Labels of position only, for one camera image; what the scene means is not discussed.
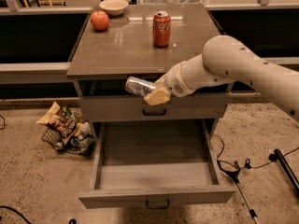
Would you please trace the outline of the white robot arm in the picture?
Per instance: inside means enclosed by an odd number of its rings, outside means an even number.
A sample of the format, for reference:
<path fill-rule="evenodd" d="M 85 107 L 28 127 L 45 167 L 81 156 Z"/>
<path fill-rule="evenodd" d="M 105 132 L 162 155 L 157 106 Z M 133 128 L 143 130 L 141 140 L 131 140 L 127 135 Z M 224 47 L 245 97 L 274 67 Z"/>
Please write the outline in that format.
<path fill-rule="evenodd" d="M 149 105 L 161 105 L 171 96 L 184 97 L 204 87 L 242 82 L 259 92 L 287 115 L 299 120 L 299 72 L 270 63 L 228 35 L 209 39 L 202 53 L 174 65 L 145 96 Z"/>

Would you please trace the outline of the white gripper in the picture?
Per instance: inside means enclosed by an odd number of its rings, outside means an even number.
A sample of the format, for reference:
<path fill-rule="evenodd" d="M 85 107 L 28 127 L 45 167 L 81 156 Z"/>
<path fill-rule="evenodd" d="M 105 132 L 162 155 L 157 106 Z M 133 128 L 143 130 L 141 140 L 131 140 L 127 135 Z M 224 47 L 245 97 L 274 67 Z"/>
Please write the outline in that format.
<path fill-rule="evenodd" d="M 185 97 L 194 93 L 183 80 L 181 68 L 184 62 L 174 65 L 165 75 L 159 77 L 154 84 L 160 86 L 144 97 L 149 105 L 161 105 L 170 100 L 171 93 L 176 97 Z"/>

